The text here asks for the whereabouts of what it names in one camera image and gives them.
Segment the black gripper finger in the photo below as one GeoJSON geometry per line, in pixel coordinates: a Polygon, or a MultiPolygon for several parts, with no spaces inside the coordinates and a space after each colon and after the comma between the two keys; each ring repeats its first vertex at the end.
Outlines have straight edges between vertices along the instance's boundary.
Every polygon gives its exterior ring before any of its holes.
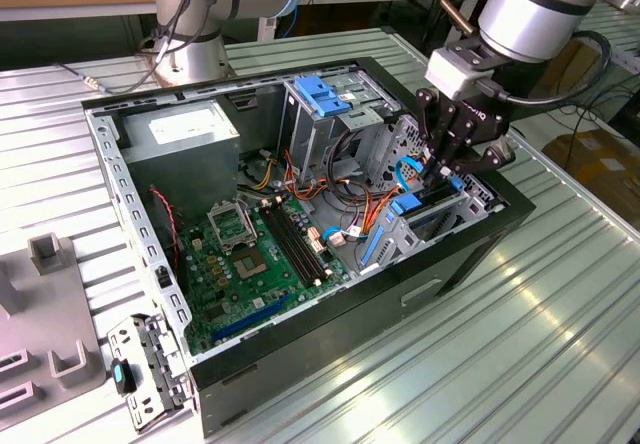
{"type": "Polygon", "coordinates": [[[458,149],[467,144],[474,122],[464,102],[440,98],[435,91],[420,88],[416,92],[419,133],[424,141],[426,164],[420,173],[425,188],[431,188],[443,169],[450,170],[458,149]]]}
{"type": "Polygon", "coordinates": [[[515,151],[506,138],[489,142],[479,153],[470,146],[462,146],[445,164],[456,174],[475,174],[497,170],[515,160],[515,151]]]}

